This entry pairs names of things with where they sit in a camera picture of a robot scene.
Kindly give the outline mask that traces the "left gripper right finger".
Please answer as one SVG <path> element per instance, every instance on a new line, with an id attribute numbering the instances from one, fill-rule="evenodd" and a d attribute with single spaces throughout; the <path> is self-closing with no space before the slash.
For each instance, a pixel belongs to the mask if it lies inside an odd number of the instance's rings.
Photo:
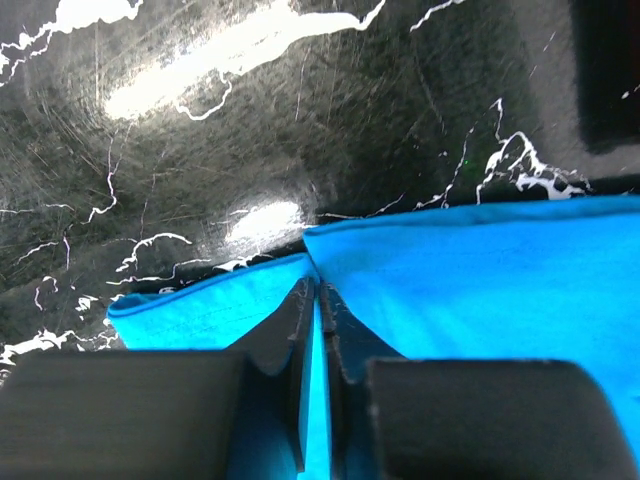
<path id="1" fill-rule="evenodd" d="M 334 479 L 635 479 L 612 404 L 578 365 L 411 360 L 320 288 Z"/>

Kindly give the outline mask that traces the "bright blue t shirt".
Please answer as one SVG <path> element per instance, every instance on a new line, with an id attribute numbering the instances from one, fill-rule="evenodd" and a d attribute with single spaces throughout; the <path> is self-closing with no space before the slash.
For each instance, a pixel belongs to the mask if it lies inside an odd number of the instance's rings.
<path id="1" fill-rule="evenodd" d="M 325 225 L 299 254 L 107 311 L 130 349 L 227 346 L 300 278 L 334 286 L 401 353 L 559 359 L 602 384 L 639 444 L 639 200 L 483 204 Z"/>

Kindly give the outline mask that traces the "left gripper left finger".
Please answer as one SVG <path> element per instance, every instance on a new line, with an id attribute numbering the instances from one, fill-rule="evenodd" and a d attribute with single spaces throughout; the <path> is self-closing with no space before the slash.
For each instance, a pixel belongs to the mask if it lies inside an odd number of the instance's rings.
<path id="1" fill-rule="evenodd" d="M 5 479 L 293 479 L 314 282 L 221 350 L 46 351 L 1 389 Z"/>

